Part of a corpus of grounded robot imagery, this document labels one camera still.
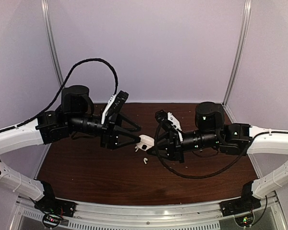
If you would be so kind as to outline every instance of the white panel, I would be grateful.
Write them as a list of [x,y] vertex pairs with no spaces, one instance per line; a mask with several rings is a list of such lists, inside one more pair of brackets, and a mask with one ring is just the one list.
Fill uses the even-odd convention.
[[[40,1],[0,0],[0,128],[34,116],[58,89]],[[13,169],[32,177],[45,146],[2,155]],[[8,228],[17,194],[0,188],[0,230]]]
[[[237,49],[244,1],[52,0],[54,39],[63,76],[84,58],[116,69],[129,102],[223,100]],[[94,102],[114,89],[103,64],[78,67]]]
[[[249,32],[229,100],[238,122],[288,129],[288,0],[253,0]],[[255,156],[263,175],[288,156]],[[277,190],[288,222],[288,185]]]

